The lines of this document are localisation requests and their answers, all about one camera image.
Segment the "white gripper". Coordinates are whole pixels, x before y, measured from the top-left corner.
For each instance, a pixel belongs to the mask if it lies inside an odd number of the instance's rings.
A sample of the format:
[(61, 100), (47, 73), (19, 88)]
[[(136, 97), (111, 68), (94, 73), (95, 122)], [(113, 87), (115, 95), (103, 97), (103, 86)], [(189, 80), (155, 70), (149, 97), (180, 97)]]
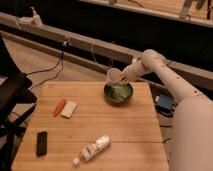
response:
[(133, 82), (149, 72), (150, 70), (142, 63), (142, 60), (136, 58), (132, 60), (130, 65), (123, 69), (122, 80), (125, 82)]

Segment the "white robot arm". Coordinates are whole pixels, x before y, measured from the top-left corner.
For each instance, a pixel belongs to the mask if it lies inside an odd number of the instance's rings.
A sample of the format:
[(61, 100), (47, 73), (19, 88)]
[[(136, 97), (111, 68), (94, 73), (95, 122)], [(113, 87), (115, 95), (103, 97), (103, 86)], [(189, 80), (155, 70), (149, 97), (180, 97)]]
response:
[(177, 102), (169, 171), (213, 171), (213, 101), (170, 69), (155, 50), (145, 50), (123, 70), (128, 81), (151, 72)]

